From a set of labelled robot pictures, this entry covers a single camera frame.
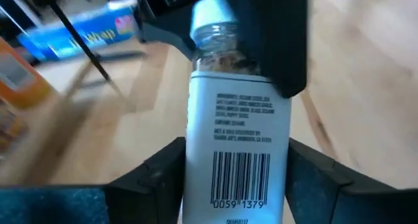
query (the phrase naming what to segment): barcode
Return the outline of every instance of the barcode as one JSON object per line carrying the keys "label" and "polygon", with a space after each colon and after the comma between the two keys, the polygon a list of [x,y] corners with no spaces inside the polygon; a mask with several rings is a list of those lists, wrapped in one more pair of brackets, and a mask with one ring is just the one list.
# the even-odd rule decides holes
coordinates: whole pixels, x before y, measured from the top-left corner
{"label": "barcode", "polygon": [[214,152],[210,203],[215,208],[267,204],[270,154]]}
{"label": "barcode", "polygon": [[33,75],[13,56],[10,54],[0,56],[0,80],[9,88],[17,90],[28,84],[30,79],[33,79]]}

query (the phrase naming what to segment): jar label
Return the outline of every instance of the jar label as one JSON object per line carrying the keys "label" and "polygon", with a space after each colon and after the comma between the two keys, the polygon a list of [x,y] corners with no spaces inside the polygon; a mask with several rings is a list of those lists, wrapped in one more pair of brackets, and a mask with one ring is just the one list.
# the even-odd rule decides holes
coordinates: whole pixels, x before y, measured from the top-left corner
{"label": "jar label", "polygon": [[0,54],[0,81],[11,90],[19,90],[33,83],[35,77],[10,54]]}
{"label": "jar label", "polygon": [[183,222],[280,223],[291,100],[264,77],[192,73]]}

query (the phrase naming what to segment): wooden floor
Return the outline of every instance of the wooden floor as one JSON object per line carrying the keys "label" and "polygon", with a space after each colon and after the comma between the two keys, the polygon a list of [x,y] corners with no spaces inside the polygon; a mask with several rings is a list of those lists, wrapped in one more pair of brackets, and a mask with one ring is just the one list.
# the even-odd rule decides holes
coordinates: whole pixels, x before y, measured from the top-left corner
{"label": "wooden floor", "polygon": [[[291,136],[389,185],[418,187],[418,0],[311,8],[310,83],[293,99]],[[165,44],[113,48],[148,53],[105,65],[135,109],[90,84],[30,182],[109,182],[184,136],[190,62]]]}

